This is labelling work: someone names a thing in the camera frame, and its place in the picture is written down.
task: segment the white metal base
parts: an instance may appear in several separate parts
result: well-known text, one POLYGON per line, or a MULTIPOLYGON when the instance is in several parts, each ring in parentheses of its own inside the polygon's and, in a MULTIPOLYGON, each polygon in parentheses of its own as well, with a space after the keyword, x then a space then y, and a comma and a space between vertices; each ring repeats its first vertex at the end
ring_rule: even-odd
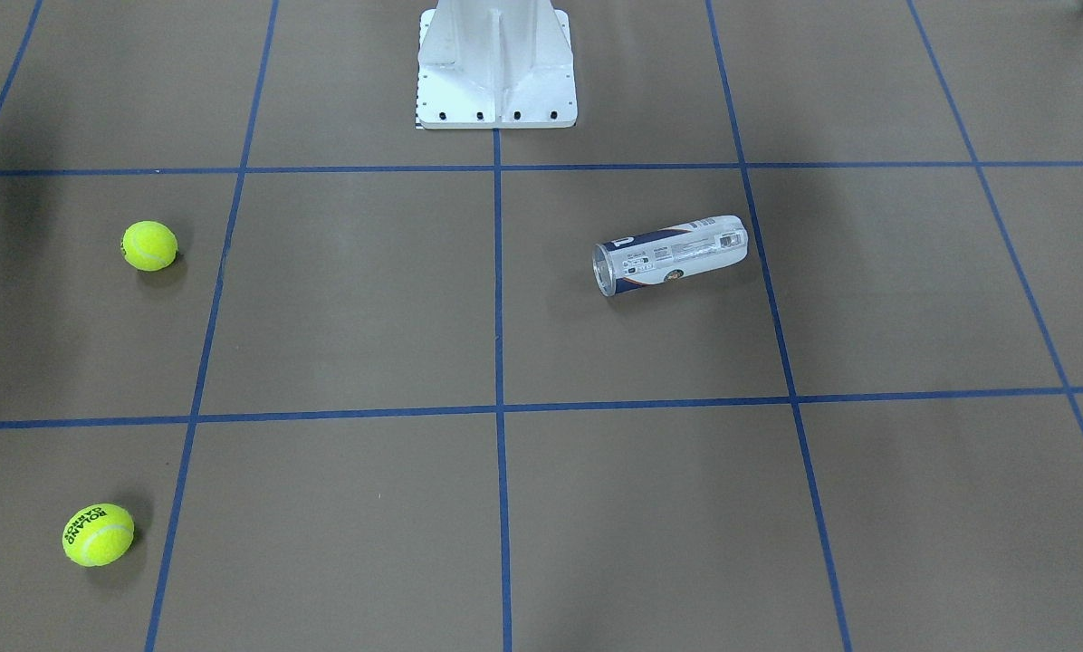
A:
POLYGON ((570 16, 549 0, 441 0, 421 15, 420 42, 418 128, 576 122, 570 16))

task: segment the tennis ball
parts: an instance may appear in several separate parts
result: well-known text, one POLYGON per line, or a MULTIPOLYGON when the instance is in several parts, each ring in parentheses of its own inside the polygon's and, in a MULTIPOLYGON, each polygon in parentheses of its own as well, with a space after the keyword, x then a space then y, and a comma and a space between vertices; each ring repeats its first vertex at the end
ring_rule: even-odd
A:
POLYGON ((80 509, 63 530, 63 551, 75 564, 104 566, 127 552, 135 521, 119 505, 102 503, 80 509))
POLYGON ((119 248, 132 268, 156 272, 175 260, 179 243, 172 230, 158 222, 135 222, 123 232, 119 248))

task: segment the roland garros logo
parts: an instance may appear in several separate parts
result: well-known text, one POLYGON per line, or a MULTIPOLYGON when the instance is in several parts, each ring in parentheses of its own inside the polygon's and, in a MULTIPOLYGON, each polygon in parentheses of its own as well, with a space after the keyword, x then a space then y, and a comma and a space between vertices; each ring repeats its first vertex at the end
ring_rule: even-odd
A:
POLYGON ((82 532, 83 525, 99 519, 99 517, 105 517, 106 511, 102 507, 92 507, 87 509, 82 514, 79 514, 78 519, 75 519, 74 523, 70 523, 69 527, 66 527, 66 533, 63 535, 66 537, 66 544, 71 545, 75 543, 75 538, 78 538, 79 533, 82 532))

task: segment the brown floor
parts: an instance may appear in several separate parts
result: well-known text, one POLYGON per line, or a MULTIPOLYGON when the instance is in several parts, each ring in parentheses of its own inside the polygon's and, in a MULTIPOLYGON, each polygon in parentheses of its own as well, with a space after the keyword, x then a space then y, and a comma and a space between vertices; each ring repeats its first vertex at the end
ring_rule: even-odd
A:
POLYGON ((430 8, 0 0, 0 651, 1083 651, 1083 1, 562 0, 500 133, 430 8))

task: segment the tennis ball can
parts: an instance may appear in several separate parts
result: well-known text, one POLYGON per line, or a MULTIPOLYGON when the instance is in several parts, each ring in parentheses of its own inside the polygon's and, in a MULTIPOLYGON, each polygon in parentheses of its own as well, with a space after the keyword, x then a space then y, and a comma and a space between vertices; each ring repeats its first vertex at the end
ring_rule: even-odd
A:
POLYGON ((727 268, 747 257, 747 229, 732 214, 609 240, 593 248, 593 276, 608 297, 727 268))

